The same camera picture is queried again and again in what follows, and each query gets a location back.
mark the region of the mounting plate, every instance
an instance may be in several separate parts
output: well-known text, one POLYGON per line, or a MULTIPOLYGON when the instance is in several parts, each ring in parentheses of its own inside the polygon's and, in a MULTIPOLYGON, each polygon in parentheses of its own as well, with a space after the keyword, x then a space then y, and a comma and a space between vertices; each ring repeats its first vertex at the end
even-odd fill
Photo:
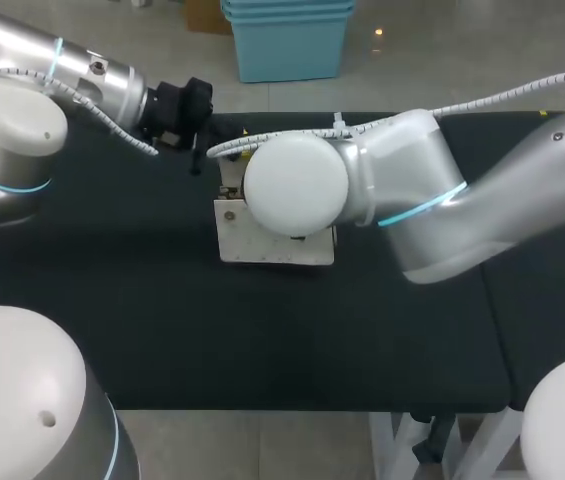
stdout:
POLYGON ((335 229, 303 239, 270 232, 251 215, 244 200, 215 200, 220 258, 231 263, 331 265, 335 260, 335 229))

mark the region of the white cable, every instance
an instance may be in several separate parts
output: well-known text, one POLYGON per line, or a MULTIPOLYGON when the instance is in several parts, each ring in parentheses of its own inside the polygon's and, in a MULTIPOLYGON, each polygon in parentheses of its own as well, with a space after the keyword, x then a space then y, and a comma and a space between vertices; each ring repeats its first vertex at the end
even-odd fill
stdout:
POLYGON ((73 98, 76 102, 86 108, 95 118, 106 125, 111 131, 119 136, 126 143, 138 150, 146 153, 147 155, 155 156, 158 151, 150 145, 141 142, 137 138, 125 132, 117 123, 115 123, 106 113, 100 110, 93 101, 76 91, 74 88, 68 86, 66 83, 60 80, 46 75, 44 73, 36 72, 33 70, 21 69, 21 68, 0 68, 0 78, 12 78, 13 76, 28 77, 36 79, 48 88, 55 89, 56 92, 68 95, 73 98))
MULTIPOLYGON (((459 103, 457 105, 449 105, 447 107, 436 108, 434 110, 430 110, 430 112, 433 113, 433 115, 435 115, 436 117, 443 117, 445 115, 451 115, 454 113, 467 113, 472 110, 495 105, 496 103, 510 101, 517 97, 526 95, 527 93, 562 83, 565 83, 565 73, 559 73, 557 75, 551 75, 549 77, 541 78, 520 87, 513 88, 496 95, 491 95, 490 97, 484 97, 466 103, 459 103)), ((387 120, 388 118, 382 118, 380 120, 364 123, 362 125, 355 125, 337 130, 331 128, 317 130, 290 130, 285 132, 272 132, 263 133, 260 135, 251 135, 249 137, 241 137, 235 140, 231 140, 230 142, 225 142, 217 145, 208 150, 207 156, 209 158, 215 158, 242 152, 251 152, 257 150, 267 140, 282 135, 283 133, 305 133, 327 139, 349 138, 351 136, 351 132, 353 131, 357 133, 364 133, 370 128, 375 128, 387 120)))

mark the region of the gray floor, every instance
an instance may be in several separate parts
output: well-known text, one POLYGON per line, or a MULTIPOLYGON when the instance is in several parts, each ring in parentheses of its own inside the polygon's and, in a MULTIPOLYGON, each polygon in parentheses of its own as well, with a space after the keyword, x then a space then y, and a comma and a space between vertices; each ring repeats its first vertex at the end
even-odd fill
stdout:
MULTIPOLYGON (((195 75, 219 112, 387 111, 436 107, 565 71, 565 0, 358 0, 342 75, 243 85, 231 37, 186 31, 154 0, 0 0, 0 11, 145 71, 195 75), (382 28, 384 34, 374 34, 382 28)), ((511 109, 565 108, 565 89, 511 109)), ((350 413, 122 412, 147 480, 371 480, 366 416, 350 413)), ((437 472, 427 472, 438 478, 437 472)))

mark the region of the silver robotic arm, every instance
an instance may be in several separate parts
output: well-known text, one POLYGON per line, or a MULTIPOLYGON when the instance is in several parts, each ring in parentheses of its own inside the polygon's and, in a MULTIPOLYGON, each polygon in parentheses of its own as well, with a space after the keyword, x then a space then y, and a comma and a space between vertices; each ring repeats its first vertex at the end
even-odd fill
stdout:
POLYGON ((165 132, 189 142, 212 113, 212 87, 147 87, 132 66, 0 15, 0 224, 33 215, 66 138, 66 115, 104 123, 146 153, 165 132))
POLYGON ((471 185, 435 112, 413 110, 362 133, 351 130, 351 138, 296 132, 263 143, 244 177, 255 219, 290 237, 375 223, 415 283, 453 277, 565 224, 565 115, 471 185))

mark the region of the black table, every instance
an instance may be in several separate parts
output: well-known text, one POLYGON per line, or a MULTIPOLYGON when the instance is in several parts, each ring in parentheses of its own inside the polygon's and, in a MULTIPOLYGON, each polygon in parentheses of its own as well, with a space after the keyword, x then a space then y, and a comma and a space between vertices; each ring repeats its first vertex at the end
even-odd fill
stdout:
MULTIPOLYGON (((332 122, 330 114, 240 118, 250 133, 332 122)), ((458 150, 468 169, 499 148, 480 128, 491 118, 446 128, 453 139, 470 130, 482 144, 475 155, 458 150)), ((192 178, 189 165, 188 156, 146 157, 75 126, 39 216, 0 228, 0 304, 61 325, 117 408, 439 414, 510 402, 479 269, 413 285, 379 232, 355 227, 339 228, 332 267, 223 264, 217 168, 192 178)))
MULTIPOLYGON (((534 112, 451 117, 444 130, 472 180, 546 119, 534 112)), ((565 227, 486 262, 483 270, 511 374, 511 406, 523 410, 538 382, 565 361, 565 227)))

